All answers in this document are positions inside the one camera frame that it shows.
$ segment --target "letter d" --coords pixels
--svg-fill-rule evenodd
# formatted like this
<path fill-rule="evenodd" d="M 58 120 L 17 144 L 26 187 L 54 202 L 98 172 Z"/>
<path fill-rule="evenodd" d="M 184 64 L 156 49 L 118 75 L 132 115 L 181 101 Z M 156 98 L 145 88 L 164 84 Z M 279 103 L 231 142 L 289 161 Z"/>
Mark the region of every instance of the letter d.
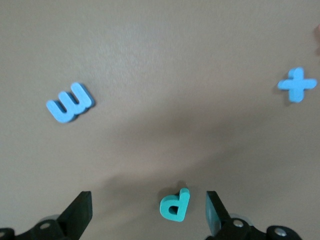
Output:
<path fill-rule="evenodd" d="M 188 188 L 181 188 L 179 196 L 169 195 L 160 202 L 160 213 L 168 220 L 182 222 L 185 219 L 190 192 Z"/>

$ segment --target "blue foam shape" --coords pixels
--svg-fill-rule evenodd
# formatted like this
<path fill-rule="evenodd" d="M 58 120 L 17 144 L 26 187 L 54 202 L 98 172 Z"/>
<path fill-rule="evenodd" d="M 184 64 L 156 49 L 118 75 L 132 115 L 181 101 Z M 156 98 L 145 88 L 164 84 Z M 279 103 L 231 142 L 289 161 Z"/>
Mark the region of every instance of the blue foam shape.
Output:
<path fill-rule="evenodd" d="M 175 222 L 182 222 L 185 219 L 188 204 L 190 199 L 190 192 L 188 188 L 181 188 L 179 196 L 168 195 L 160 202 L 160 213 L 168 220 Z"/>
<path fill-rule="evenodd" d="M 95 105 L 94 98 L 83 84 L 74 82 L 71 91 L 77 101 L 70 92 L 62 91 L 58 95 L 59 100 L 49 100 L 46 103 L 49 112 L 59 123 L 68 123 Z"/>
<path fill-rule="evenodd" d="M 288 72 L 288 78 L 278 83 L 280 90 L 289 90 L 289 101 L 300 103 L 304 97 L 304 90 L 314 89 L 317 86 L 317 80 L 314 78 L 304 79 L 304 69 L 302 67 L 292 68 Z"/>

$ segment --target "beige surface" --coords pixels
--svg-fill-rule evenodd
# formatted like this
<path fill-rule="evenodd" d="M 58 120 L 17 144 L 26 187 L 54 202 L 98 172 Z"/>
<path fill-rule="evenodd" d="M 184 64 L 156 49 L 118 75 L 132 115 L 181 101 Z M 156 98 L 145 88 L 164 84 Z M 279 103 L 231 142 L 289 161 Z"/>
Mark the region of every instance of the beige surface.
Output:
<path fill-rule="evenodd" d="M 91 190 L 83 240 L 204 240 L 205 193 L 265 231 L 319 238 L 319 0 L 1 0 L 0 227 L 22 233 Z M 81 82 L 72 123 L 46 101 Z M 184 222 L 159 200 L 185 181 Z"/>

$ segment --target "screw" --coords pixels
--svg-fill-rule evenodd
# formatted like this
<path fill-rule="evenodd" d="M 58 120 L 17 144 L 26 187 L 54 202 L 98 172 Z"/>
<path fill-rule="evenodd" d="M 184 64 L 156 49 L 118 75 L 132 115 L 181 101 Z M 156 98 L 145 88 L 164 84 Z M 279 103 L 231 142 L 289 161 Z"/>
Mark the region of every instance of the screw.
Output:
<path fill-rule="evenodd" d="M 40 229 L 43 230 L 43 229 L 47 229 L 48 227 L 50 227 L 50 223 L 46 222 L 40 226 Z"/>
<path fill-rule="evenodd" d="M 274 230 L 274 232 L 275 232 L 277 235 L 281 236 L 281 237 L 287 236 L 286 231 L 283 230 L 282 228 L 279 228 L 279 227 L 277 227 L 277 228 Z"/>
<path fill-rule="evenodd" d="M 243 222 L 238 219 L 234 220 L 233 224 L 238 228 L 242 228 L 244 226 Z"/>

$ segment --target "plus sign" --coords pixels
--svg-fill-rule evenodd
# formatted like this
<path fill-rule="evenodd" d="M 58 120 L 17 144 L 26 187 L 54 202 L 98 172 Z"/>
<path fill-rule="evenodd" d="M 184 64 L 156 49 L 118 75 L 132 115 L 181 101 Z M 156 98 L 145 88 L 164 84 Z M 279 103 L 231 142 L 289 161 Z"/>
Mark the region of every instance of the plus sign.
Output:
<path fill-rule="evenodd" d="M 304 99 L 304 90 L 314 89 L 317 80 L 304 79 L 304 69 L 302 67 L 292 68 L 288 73 L 289 79 L 281 80 L 278 83 L 280 90 L 289 90 L 289 100 L 292 103 L 300 103 Z"/>

